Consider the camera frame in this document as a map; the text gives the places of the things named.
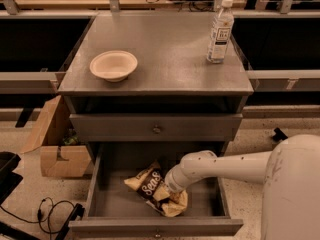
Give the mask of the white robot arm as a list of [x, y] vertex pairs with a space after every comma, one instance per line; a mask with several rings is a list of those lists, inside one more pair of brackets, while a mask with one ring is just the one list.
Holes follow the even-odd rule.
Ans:
[[212, 177], [263, 186], [261, 240], [320, 240], [319, 136], [295, 135], [258, 153], [188, 153], [168, 171], [165, 184], [177, 193]]

